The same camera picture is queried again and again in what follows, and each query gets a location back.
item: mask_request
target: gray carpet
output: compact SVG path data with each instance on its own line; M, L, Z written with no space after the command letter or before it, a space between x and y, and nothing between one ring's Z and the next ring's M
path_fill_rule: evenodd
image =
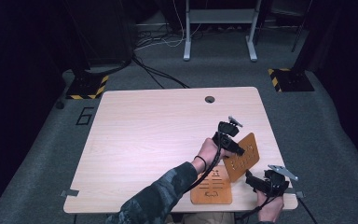
M291 67L304 41L290 52L295 35L263 31L249 60L244 33L204 35L194 40L191 61L183 61L184 42L136 50L150 67L178 78L191 88L253 86L258 88L286 167L306 194L303 200L319 223L358 223L358 152L343 132L336 109L314 74L307 72L315 91L276 92L269 68ZM63 74L68 85L70 72ZM157 77L167 88L177 83ZM135 63L111 75L106 91L159 89L159 85ZM62 210L90 125L76 125L84 107L95 115L100 100L65 100L65 108L52 108L26 159L0 199L0 223L72 223L74 216ZM79 215L76 223L103 223L106 216ZM252 216L249 223L255 223ZM300 204L281 214L280 223L312 223Z

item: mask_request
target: camouflage sleeve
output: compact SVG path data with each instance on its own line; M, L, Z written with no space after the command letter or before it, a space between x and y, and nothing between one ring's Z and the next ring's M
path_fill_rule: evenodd
M196 169L190 162L185 162L126 201L118 213L106 220L106 224L164 223L183 193L196 180Z

